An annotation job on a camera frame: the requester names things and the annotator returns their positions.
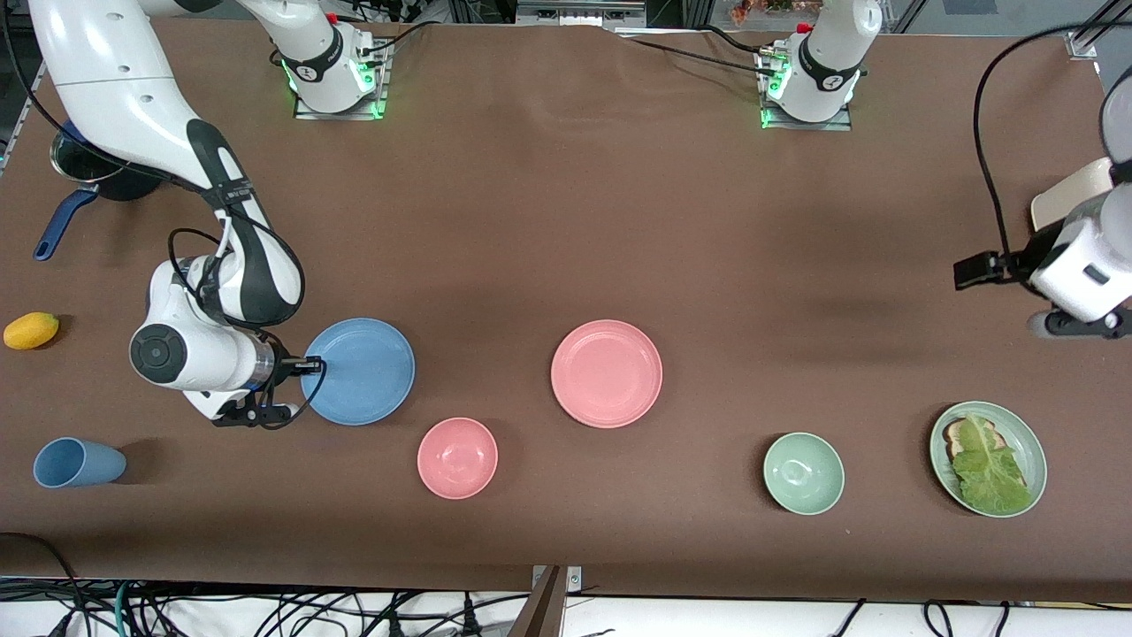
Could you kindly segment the blue plate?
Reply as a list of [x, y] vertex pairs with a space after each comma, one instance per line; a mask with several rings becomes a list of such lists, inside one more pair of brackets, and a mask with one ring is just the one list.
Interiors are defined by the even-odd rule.
[[306, 351], [326, 372], [305, 375], [301, 388], [314, 411], [338, 425], [360, 427], [388, 418], [414, 384], [411, 343], [392, 324], [351, 318], [327, 327]]

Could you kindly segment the pink plate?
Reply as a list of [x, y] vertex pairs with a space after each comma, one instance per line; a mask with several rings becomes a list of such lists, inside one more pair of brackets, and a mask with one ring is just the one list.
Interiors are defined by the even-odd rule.
[[654, 342], [631, 322], [599, 319], [575, 327], [555, 348], [555, 401], [578, 423], [615, 430], [654, 407], [663, 363]]

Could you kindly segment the beige toaster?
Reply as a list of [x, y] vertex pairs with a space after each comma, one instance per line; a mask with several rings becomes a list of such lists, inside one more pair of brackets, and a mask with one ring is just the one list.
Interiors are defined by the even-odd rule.
[[1030, 203], [1030, 225], [1036, 233], [1067, 216], [1075, 207], [1095, 196], [1107, 193], [1114, 187], [1109, 174], [1112, 161], [1101, 157], [1084, 165], [1058, 184], [1036, 195]]

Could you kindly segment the toasted bread slice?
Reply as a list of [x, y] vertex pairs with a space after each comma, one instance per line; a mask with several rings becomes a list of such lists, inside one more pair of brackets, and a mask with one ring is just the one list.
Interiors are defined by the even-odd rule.
[[978, 416], [960, 418], [947, 424], [943, 432], [949, 460], [954, 460], [957, 455], [966, 451], [964, 431], [970, 430], [971, 427], [974, 427], [974, 432], [978, 434], [977, 439], [974, 440], [974, 445], [987, 442], [990, 444], [990, 450], [1000, 450], [1007, 447], [1006, 439], [1003, 438], [1003, 434], [1000, 433], [996, 425], [989, 419]]

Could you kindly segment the green plate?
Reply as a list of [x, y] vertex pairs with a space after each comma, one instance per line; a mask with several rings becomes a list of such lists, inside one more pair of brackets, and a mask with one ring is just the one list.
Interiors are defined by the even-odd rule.
[[960, 489], [957, 476], [952, 472], [951, 460], [949, 460], [945, 450], [945, 439], [943, 439], [943, 432], [945, 428], [955, 419], [966, 416], [979, 416], [989, 419], [990, 422], [995, 423], [1000, 433], [1006, 438], [1007, 445], [1014, 448], [1015, 459], [1020, 466], [1024, 480], [1032, 494], [1032, 503], [1024, 509], [1022, 513], [1030, 511], [1036, 503], [1039, 503], [1044, 490], [1047, 487], [1048, 481], [1048, 466], [1046, 456], [1044, 455], [1044, 449], [1035, 432], [1028, 427], [1021, 418], [1018, 418], [1013, 411], [1009, 411], [998, 404], [987, 403], [987, 402], [962, 402], [952, 404], [952, 406], [945, 408], [942, 414], [937, 418], [937, 422], [933, 428], [931, 428], [929, 434], [929, 462], [931, 471], [937, 476], [938, 483], [945, 489], [945, 491], [952, 497], [957, 503], [961, 503], [963, 508], [978, 513], [978, 515], [990, 517], [990, 518], [1013, 518], [1022, 515], [1022, 513], [1015, 513], [1015, 515], [1010, 516], [992, 516], [986, 515], [986, 513], [979, 513], [969, 507], [969, 505], [963, 503], [960, 500]]

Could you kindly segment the pink bowl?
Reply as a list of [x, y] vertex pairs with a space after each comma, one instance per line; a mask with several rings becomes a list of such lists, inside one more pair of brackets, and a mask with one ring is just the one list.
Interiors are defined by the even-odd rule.
[[488, 427], [473, 418], [448, 418], [424, 433], [417, 471], [432, 494], [455, 501], [484, 491], [498, 460], [498, 445]]

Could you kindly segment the green lettuce leaf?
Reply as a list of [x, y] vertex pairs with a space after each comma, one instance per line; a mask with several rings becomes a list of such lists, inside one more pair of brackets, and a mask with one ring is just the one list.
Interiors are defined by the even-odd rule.
[[975, 444], [974, 427], [964, 431], [966, 451], [951, 460], [957, 476], [960, 500], [979, 513], [1010, 516], [1022, 513], [1034, 496], [1017, 463], [1014, 448], [1007, 445], [990, 450], [990, 444]]

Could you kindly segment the blue cup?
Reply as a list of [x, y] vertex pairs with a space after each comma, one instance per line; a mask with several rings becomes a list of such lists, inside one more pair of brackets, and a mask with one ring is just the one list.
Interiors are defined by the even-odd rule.
[[49, 489], [96, 487], [125, 475], [126, 457], [109, 445], [59, 438], [37, 453], [33, 477]]

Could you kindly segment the yellow lemon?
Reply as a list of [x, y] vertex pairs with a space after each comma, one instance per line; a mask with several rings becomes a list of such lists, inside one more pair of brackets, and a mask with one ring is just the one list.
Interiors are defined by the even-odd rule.
[[5, 327], [5, 347], [12, 350], [40, 348], [51, 342], [60, 329], [55, 315], [34, 311], [16, 318]]

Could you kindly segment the green bowl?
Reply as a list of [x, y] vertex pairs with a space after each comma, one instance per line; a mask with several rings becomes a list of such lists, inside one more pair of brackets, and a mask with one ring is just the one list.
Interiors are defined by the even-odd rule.
[[795, 515], [827, 513], [844, 494], [844, 460], [813, 433], [779, 436], [769, 445], [761, 476], [772, 499]]

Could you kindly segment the glass lid blue knob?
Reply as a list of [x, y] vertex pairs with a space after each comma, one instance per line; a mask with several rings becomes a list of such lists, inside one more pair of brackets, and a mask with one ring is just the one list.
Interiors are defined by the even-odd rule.
[[121, 166], [91, 150], [84, 134], [67, 120], [51, 145], [51, 163], [61, 177], [78, 182], [98, 182], [120, 173]]

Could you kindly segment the brown table cloth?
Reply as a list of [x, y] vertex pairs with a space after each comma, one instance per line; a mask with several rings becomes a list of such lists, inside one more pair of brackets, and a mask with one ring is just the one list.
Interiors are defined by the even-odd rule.
[[[153, 23], [195, 111], [232, 144], [308, 289], [278, 337], [355, 316], [408, 335], [417, 379], [381, 422], [307, 412], [218, 428], [128, 356], [168, 234], [215, 234], [194, 193], [101, 201], [32, 259], [72, 187], [31, 114], [0, 177], [0, 532], [92, 578], [521, 589], [578, 565], [600, 595], [1132, 601], [1132, 339], [1046, 341], [1015, 286], [957, 293], [995, 249], [974, 95], [1006, 38], [877, 38], [849, 132], [761, 128], [738, 70], [594, 27], [430, 26], [394, 58], [386, 117], [300, 121], [255, 21]], [[662, 356], [646, 415], [599, 430], [554, 397], [558, 343], [631, 322]], [[1044, 449], [1039, 503], [970, 511], [931, 471], [952, 404], [1013, 411]], [[419, 444], [489, 428], [484, 491], [432, 494]], [[761, 476], [806, 432], [844, 494], [801, 516]], [[45, 444], [125, 475], [49, 489]]]

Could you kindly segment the orange artificial flowers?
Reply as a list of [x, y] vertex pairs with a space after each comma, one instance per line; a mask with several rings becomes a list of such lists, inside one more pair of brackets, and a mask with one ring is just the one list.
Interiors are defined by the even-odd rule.
[[749, 20], [803, 23], [816, 19], [821, 8], [823, 0], [736, 0], [729, 16], [736, 26]]

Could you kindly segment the dark brown angled bar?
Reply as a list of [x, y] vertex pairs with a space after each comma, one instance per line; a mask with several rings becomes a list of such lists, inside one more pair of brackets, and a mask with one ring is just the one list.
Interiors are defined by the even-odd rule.
[[569, 592], [566, 565], [547, 565], [534, 577], [531, 595], [506, 637], [561, 637], [561, 617]]

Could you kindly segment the grey metal box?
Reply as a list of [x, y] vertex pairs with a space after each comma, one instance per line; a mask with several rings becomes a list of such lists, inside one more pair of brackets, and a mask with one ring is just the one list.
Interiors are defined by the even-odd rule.
[[646, 0], [515, 0], [514, 24], [646, 28]]

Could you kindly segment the aluminium frame profile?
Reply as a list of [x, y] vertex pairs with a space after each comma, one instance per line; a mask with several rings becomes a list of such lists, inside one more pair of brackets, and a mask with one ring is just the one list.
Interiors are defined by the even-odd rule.
[[1120, 24], [1132, 26], [1132, 0], [1105, 0], [1080, 26], [1067, 29], [1065, 44], [1072, 59], [1096, 59], [1099, 42]]

